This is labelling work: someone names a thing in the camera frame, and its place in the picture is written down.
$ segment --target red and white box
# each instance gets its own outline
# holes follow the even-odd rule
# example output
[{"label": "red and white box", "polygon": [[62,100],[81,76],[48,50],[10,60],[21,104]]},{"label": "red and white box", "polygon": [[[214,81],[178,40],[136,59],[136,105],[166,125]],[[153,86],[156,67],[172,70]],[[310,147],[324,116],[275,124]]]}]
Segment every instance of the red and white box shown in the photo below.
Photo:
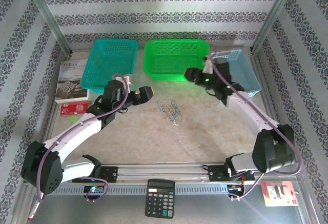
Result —
[{"label": "red and white box", "polygon": [[90,107],[90,101],[78,101],[72,103],[65,103],[61,105],[60,115],[81,115],[87,112],[87,109]]},{"label": "red and white box", "polygon": [[298,206],[291,181],[261,181],[265,206]]}]

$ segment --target calculator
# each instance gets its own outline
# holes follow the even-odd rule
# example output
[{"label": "calculator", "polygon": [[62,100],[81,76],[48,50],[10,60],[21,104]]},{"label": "calculator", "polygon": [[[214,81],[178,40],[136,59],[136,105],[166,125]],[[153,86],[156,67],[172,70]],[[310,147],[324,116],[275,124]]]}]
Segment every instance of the calculator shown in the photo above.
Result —
[{"label": "calculator", "polygon": [[174,215],[175,182],[166,179],[149,179],[146,210],[148,217],[172,219]]}]

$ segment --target teal basket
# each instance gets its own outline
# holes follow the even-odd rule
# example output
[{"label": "teal basket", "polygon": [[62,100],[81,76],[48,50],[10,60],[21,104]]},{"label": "teal basket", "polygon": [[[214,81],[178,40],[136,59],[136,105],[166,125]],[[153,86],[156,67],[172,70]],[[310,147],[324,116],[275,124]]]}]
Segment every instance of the teal basket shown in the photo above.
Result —
[{"label": "teal basket", "polygon": [[248,92],[249,97],[253,97],[256,93],[261,91],[261,85],[243,50],[237,49],[229,52],[212,52],[211,55],[214,59],[217,57],[224,57],[227,59],[232,81],[239,83],[245,91]]},{"label": "teal basket", "polygon": [[133,74],[137,51],[138,41],[133,39],[97,39],[93,43],[81,86],[103,93],[114,73]]}]

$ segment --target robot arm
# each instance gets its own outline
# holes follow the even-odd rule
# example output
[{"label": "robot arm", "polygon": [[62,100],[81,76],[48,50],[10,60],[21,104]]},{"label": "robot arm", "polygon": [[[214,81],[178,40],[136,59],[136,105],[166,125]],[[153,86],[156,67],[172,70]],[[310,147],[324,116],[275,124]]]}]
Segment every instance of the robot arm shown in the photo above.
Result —
[{"label": "robot arm", "polygon": [[[204,61],[205,68],[203,70],[188,68],[184,73],[186,79],[205,87],[207,91],[213,91],[214,93],[210,95],[221,100],[226,107],[239,114],[256,136],[253,152],[242,153],[226,159],[229,176],[248,170],[267,173],[294,164],[296,158],[293,149],[275,130],[279,130],[294,144],[293,129],[289,125],[282,126],[268,117],[248,98],[240,84],[232,82],[229,63],[225,58],[212,62],[205,57]],[[230,84],[229,86],[216,73],[213,73],[213,64],[226,83]]]},{"label": "robot arm", "polygon": [[130,92],[128,87],[127,89],[128,91],[125,92],[122,79],[109,81],[105,87],[104,94],[97,98],[95,103],[87,110],[87,113],[76,123],[82,126],[72,129],[76,126],[76,124],[74,124],[63,133],[43,144],[36,141],[30,144],[27,148],[21,171],[22,178],[36,187],[36,176],[41,159],[46,151],[48,151],[54,142],[57,142],[63,134],[66,134],[66,136],[64,136],[62,141],[50,151],[45,159],[41,172],[40,190],[44,194],[50,194],[64,181],[84,176],[99,177],[101,163],[94,157],[84,155],[78,160],[65,161],[65,159],[76,147],[93,134],[99,132],[115,118],[115,113],[99,118],[95,117],[108,113],[118,107],[122,103],[125,95],[127,95],[127,100],[123,106],[117,110],[118,112],[120,110],[127,110],[131,105],[144,104],[153,96],[151,87],[141,87],[139,88],[139,92]]}]

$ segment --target striped wall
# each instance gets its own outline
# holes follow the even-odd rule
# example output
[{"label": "striped wall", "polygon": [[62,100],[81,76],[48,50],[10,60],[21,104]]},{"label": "striped wall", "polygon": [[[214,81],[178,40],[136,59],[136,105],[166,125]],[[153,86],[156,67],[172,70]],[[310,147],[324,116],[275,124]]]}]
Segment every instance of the striped wall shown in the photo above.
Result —
[{"label": "striped wall", "polygon": [[287,0],[257,52],[282,123],[289,123],[320,223],[328,223],[328,0]]},{"label": "striped wall", "polygon": [[70,47],[100,37],[251,46],[275,0],[46,0]]},{"label": "striped wall", "polygon": [[10,223],[26,147],[41,140],[64,55],[33,0],[0,0],[0,223]]}]

